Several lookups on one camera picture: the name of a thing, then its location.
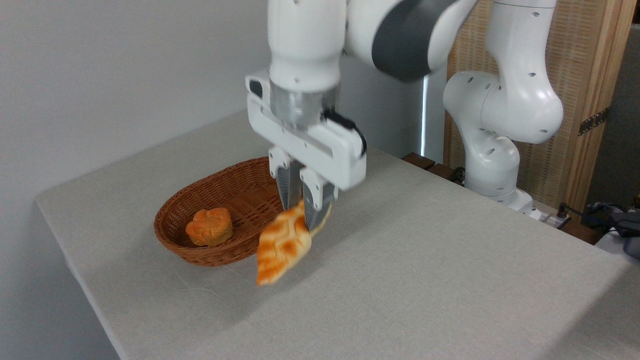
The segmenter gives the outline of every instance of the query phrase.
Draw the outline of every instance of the woven wooden screen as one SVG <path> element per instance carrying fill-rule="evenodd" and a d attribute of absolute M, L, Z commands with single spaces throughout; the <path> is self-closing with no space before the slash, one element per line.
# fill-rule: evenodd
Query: woven wooden screen
<path fill-rule="evenodd" d="M 558 0 L 547 42 L 547 70 L 562 99 L 558 134 L 540 145 L 517 143 L 518 187 L 549 206 L 567 201 L 584 207 L 604 126 L 578 136 L 580 123 L 611 103 L 635 0 Z M 497 73 L 484 48 L 491 0 L 480 0 L 461 29 L 449 57 L 449 77 L 458 71 Z M 445 165 L 464 166 L 464 148 L 447 114 Z"/>

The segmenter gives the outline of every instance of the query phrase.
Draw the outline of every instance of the oval basket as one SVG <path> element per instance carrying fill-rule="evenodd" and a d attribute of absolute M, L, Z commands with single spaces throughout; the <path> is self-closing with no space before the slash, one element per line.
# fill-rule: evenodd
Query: oval basket
<path fill-rule="evenodd" d="M 201 209 L 227 208 L 233 236 L 216 246 L 194 245 L 185 232 Z M 160 208 L 154 221 L 158 240 L 188 263 L 220 266 L 254 254 L 260 232 L 282 212 L 278 186 L 267 157 L 243 161 L 183 188 Z"/>

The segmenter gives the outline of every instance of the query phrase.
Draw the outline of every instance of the pastry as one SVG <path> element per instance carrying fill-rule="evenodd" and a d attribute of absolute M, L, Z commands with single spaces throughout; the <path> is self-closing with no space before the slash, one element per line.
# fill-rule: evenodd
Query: pastry
<path fill-rule="evenodd" d="M 273 284 L 288 269 L 309 252 L 311 238 L 324 226 L 329 215 L 309 233 L 305 224 L 305 206 L 301 200 L 296 207 L 279 214 L 260 234 L 258 245 L 258 285 Z"/>
<path fill-rule="evenodd" d="M 195 245 L 214 246 L 233 235 L 231 215 L 225 208 L 202 209 L 187 224 L 187 235 Z"/>

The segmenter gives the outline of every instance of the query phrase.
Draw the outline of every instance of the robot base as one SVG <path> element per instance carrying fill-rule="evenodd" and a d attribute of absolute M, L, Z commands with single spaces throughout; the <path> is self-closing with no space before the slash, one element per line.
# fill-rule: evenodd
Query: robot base
<path fill-rule="evenodd" d="M 523 213 L 529 217 L 532 217 L 536 220 L 540 220 L 542 217 L 542 213 L 539 210 L 534 208 L 533 199 L 528 193 L 516 188 L 509 195 L 504 196 L 487 196 L 489 199 L 509 206 L 509 208 Z"/>

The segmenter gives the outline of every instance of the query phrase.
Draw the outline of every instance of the metal hinge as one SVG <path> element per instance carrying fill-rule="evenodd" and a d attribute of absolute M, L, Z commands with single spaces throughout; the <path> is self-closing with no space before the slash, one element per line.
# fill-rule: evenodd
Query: metal hinge
<path fill-rule="evenodd" d="M 598 127 L 600 124 L 607 121 L 608 118 L 609 118 L 609 108 L 606 108 L 601 112 L 597 113 L 596 115 L 593 115 L 587 120 L 581 122 L 580 132 L 578 133 L 578 136 L 582 136 L 588 133 L 594 127 Z"/>

